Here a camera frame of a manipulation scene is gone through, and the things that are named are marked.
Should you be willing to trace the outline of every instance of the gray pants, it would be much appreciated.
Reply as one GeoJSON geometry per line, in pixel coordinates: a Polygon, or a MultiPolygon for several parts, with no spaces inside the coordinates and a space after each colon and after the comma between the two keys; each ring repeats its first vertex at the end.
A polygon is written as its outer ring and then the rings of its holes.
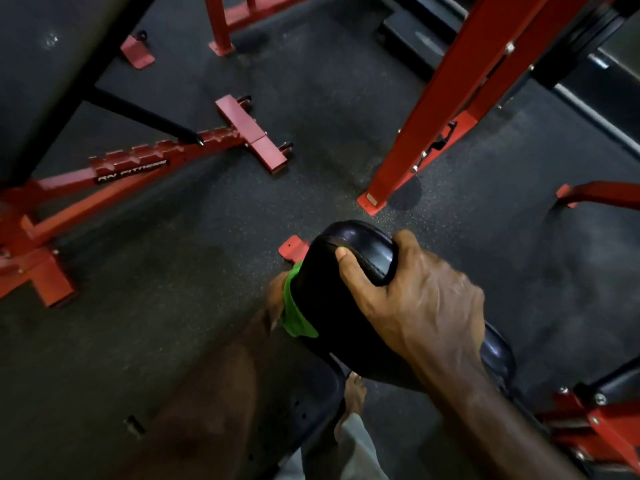
{"type": "MultiPolygon", "coordinates": [[[[388,480],[378,463],[373,441],[357,414],[351,413],[342,424],[338,448],[348,455],[341,466],[340,480],[388,480]]],[[[287,460],[275,480],[305,480],[301,450],[287,460]]]]}

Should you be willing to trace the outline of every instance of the forearm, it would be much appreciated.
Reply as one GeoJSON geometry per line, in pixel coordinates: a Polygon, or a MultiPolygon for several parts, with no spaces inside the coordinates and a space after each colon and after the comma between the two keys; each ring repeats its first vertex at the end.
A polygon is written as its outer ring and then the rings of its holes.
{"type": "Polygon", "coordinates": [[[478,360],[460,355],[438,363],[414,346],[410,362],[436,407],[488,477],[584,480],[500,395],[478,360]]]}
{"type": "Polygon", "coordinates": [[[268,337],[261,310],[231,344],[205,354],[162,407],[123,478],[233,478],[255,414],[268,337]]]}

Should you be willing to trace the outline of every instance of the right hand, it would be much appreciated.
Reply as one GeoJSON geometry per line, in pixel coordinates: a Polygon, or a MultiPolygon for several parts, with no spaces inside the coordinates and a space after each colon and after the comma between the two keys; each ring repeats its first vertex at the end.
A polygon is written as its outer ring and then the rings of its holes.
{"type": "Polygon", "coordinates": [[[360,311],[405,360],[416,346],[434,360],[461,353],[479,358],[484,340],[482,289],[446,261],[420,249],[411,232],[398,232],[394,241],[398,266],[386,287],[373,286],[350,250],[335,251],[342,280],[360,311]]]}

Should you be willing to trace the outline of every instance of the green wrist strap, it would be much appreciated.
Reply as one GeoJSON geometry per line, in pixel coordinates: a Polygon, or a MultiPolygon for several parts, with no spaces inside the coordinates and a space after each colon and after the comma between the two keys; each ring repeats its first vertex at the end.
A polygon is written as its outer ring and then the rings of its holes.
{"type": "Polygon", "coordinates": [[[296,302],[293,301],[293,297],[291,296],[291,280],[300,271],[300,266],[302,266],[302,261],[293,266],[293,269],[287,276],[287,280],[284,283],[284,311],[282,313],[281,322],[284,330],[289,332],[292,337],[302,336],[316,339],[318,337],[317,330],[306,318],[304,318],[300,309],[296,305],[296,302]]]}

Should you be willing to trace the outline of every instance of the foot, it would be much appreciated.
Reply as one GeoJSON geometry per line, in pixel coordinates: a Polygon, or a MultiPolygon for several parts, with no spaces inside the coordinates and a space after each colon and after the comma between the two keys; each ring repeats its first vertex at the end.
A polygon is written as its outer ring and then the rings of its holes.
{"type": "Polygon", "coordinates": [[[342,434],[342,425],[351,413],[362,416],[362,408],[364,407],[364,398],[367,395],[367,388],[364,387],[364,381],[355,372],[349,374],[347,382],[344,385],[344,414],[338,421],[333,435],[337,441],[340,441],[342,434]]]}

